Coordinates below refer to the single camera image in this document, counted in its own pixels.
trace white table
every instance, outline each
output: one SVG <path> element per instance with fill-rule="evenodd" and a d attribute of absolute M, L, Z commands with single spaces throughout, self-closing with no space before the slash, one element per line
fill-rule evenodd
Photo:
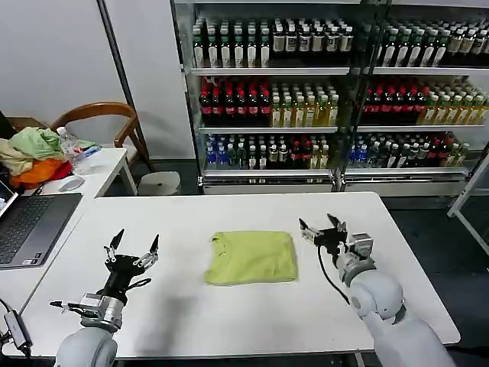
<path fill-rule="evenodd" d="M 376 193 L 311 193 L 236 196 L 98 198 L 29 301 L 23 319 L 33 356 L 55 356 L 63 338 L 80 326 L 78 315 L 49 305 L 77 302 L 103 287 L 108 271 L 104 245 L 121 228 L 118 253 L 142 255 L 157 233 L 160 260 L 144 276 L 153 281 L 128 292 L 118 357 L 250 356 L 298 352 L 372 350 L 365 325 L 322 275 L 316 249 L 300 237 L 298 217 L 330 226 L 326 213 L 346 220 L 351 232 L 375 238 L 377 266 L 403 285 L 410 312 L 422 317 L 444 343 L 459 333 Z M 202 278 L 212 257 L 214 232 L 289 232 L 296 246 L 299 280 L 215 287 Z M 327 272 L 337 271 L 324 256 Z M 7 355 L 18 355 L 5 346 Z"/>
<path fill-rule="evenodd" d="M 29 297 L 34 292 L 36 286 L 56 258 L 66 239 L 70 236 L 84 212 L 90 207 L 93 199 L 102 196 L 106 192 L 119 171 L 121 171 L 121 174 L 123 175 L 128 174 L 129 170 L 125 157 L 125 148 L 102 149 L 88 157 L 87 159 L 89 160 L 91 171 L 88 175 L 83 176 L 85 183 L 78 189 L 71 191 L 73 193 L 81 193 L 83 195 L 82 199 L 58 238 L 56 245 L 53 247 L 46 262 L 42 266 L 36 268 L 0 271 L 0 297 L 7 302 L 10 307 L 16 309 L 17 312 L 23 310 Z M 63 180 L 47 183 L 43 188 L 42 194 L 59 193 L 58 189 L 69 179 L 70 178 L 67 177 Z M 3 317 L 0 319 L 0 330 L 5 331 Z"/>

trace white wall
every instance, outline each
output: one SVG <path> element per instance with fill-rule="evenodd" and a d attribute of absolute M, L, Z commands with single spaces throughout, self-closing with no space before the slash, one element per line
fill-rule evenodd
<path fill-rule="evenodd" d="M 109 1 L 150 155 L 194 158 L 168 0 Z M 73 107 L 125 102 L 95 0 L 0 0 L 0 110 L 48 124 Z M 124 120 L 80 122 L 111 142 Z"/>
<path fill-rule="evenodd" d="M 169 0 L 106 0 L 152 156 L 194 158 Z"/>

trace display refrigerator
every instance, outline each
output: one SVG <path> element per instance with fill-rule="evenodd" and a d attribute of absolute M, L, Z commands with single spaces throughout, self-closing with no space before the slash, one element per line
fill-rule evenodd
<path fill-rule="evenodd" d="M 446 5 L 173 0 L 200 190 L 459 195 L 489 138 L 489 3 Z"/>

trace cable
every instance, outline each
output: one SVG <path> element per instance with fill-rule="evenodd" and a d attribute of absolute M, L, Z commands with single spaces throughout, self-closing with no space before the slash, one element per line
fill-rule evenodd
<path fill-rule="evenodd" d="M 322 270 L 322 273 L 324 274 L 326 280 L 331 284 L 331 286 L 338 292 L 340 293 L 340 295 L 343 297 L 343 299 L 346 301 L 347 304 L 350 304 L 350 300 L 348 299 L 348 297 L 346 297 L 346 294 L 343 293 L 343 291 L 341 289 L 339 289 L 332 281 L 331 279 L 329 278 L 328 274 L 326 273 L 326 269 L 324 268 L 324 264 L 322 263 L 322 257 L 321 257 L 321 247 L 323 247 L 323 245 L 319 245 L 318 246 L 318 259 L 319 259 L 319 264 L 321 265 L 321 270 Z"/>

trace table leg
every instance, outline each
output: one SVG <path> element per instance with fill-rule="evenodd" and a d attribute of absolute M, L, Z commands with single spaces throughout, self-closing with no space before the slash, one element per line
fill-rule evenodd
<path fill-rule="evenodd" d="M 121 174 L 122 182 L 124 182 L 124 186 L 127 189 L 128 193 L 132 196 L 137 196 L 138 195 L 138 189 L 136 187 L 136 183 L 134 182 L 134 180 L 132 178 L 127 160 L 124 160 L 120 174 Z"/>

